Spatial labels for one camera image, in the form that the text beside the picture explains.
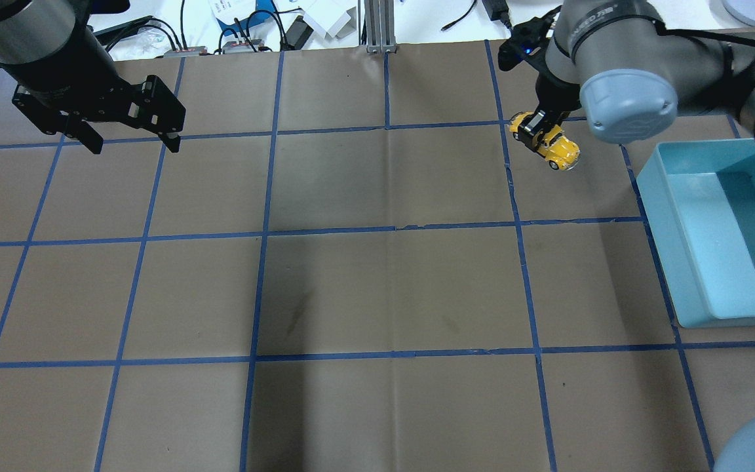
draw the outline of cable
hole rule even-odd
[[[182,48],[188,49],[188,42],[185,41],[185,0],[180,3],[180,36],[182,36]]]
[[[233,30],[231,28],[223,29],[223,31],[221,31],[220,38],[218,38],[218,48],[213,52],[213,54],[217,54],[218,52],[220,52],[221,54],[223,54],[223,36],[225,36],[225,33],[227,31],[231,31],[231,33],[233,34],[233,36],[235,36],[236,38],[239,38],[239,36],[237,35],[237,31],[235,31],[235,30]]]
[[[176,31],[174,31],[174,27],[172,27],[170,24],[168,24],[167,21],[165,21],[164,19],[159,19],[159,18],[153,18],[151,21],[158,21],[159,23],[162,23],[165,26],[167,26],[168,30],[170,30],[170,32],[174,34],[174,39],[176,40],[176,44],[182,45],[182,43],[180,42],[180,37],[177,36],[176,35]]]
[[[660,36],[715,39],[716,41],[726,41],[728,43],[736,43],[737,45],[746,45],[755,48],[755,39],[744,38],[742,36],[724,35],[724,33],[713,33],[711,31],[701,31],[698,29],[666,29],[666,24],[662,21],[656,21],[654,27]]]
[[[129,33],[130,31],[132,31],[134,29],[142,30],[144,28],[153,28],[155,30],[158,29],[159,31],[165,33],[165,37],[167,37],[168,38],[168,42],[170,42],[171,50],[176,50],[176,45],[174,44],[174,40],[171,39],[171,36],[168,34],[167,31],[165,31],[164,29],[162,29],[162,27],[155,26],[155,25],[150,25],[150,24],[145,24],[144,26],[137,26],[137,25],[134,25],[134,24],[130,24],[130,25],[128,25],[128,27],[126,27],[125,29],[122,29],[121,32],[118,33],[118,36],[116,36],[113,39],[113,41],[110,42],[110,44],[107,45],[107,48],[105,48],[105,51],[110,52],[110,50],[112,48],[114,48],[119,42],[121,42],[121,40],[124,38],[124,36],[126,36],[126,34]]]
[[[249,13],[249,17],[246,18],[246,33],[249,35],[249,21],[252,20],[252,17],[254,17],[258,13],[267,13],[268,15],[273,17],[273,20],[275,21],[276,25],[279,25],[279,36],[281,36],[281,44],[287,45],[287,39],[286,39],[287,36],[284,32],[284,26],[282,26],[281,20],[275,16],[275,13],[269,10],[255,10],[254,12]]]
[[[462,15],[459,18],[456,18],[455,20],[451,21],[449,24],[446,24],[446,25],[442,26],[441,30],[442,31],[447,31],[447,30],[451,29],[453,27],[453,25],[459,23],[460,21],[462,21],[463,19],[465,19],[465,17],[467,17],[468,15],[470,15],[471,12],[474,10],[475,6],[476,6],[476,0],[474,0],[473,2],[471,2],[471,7],[468,9],[467,12],[465,12],[464,15]]]
[[[273,2],[273,0],[270,0],[270,5],[273,6],[273,12],[275,12],[276,19],[278,19],[278,21],[279,21],[279,28],[281,28],[282,39],[281,39],[281,44],[279,45],[281,47],[279,47],[279,48],[281,50],[292,50],[293,47],[287,41],[287,32],[284,30],[284,22],[281,21],[281,12],[279,12],[279,7],[276,6],[276,4],[275,4],[275,2]],[[299,10],[299,9],[301,9],[301,8],[296,8],[296,9],[288,10],[288,11],[292,12],[294,10]]]
[[[170,50],[176,50],[176,44],[174,44],[174,40],[171,39],[171,36],[168,34],[168,32],[165,31],[165,29],[163,29],[161,26],[156,26],[156,25],[148,24],[148,25],[144,26],[144,28],[153,28],[155,30],[158,29],[159,31],[165,33],[165,38],[168,38],[168,42],[170,43]]]
[[[241,22],[238,21],[237,18],[234,18],[234,19],[235,19],[235,24],[237,25],[237,29],[240,31],[241,35],[243,36],[243,39],[246,39],[246,42],[249,44],[249,47],[252,48],[252,52],[258,52],[258,50],[255,49],[255,45],[252,44],[252,39],[249,37],[249,32],[243,30],[243,27],[241,26]]]

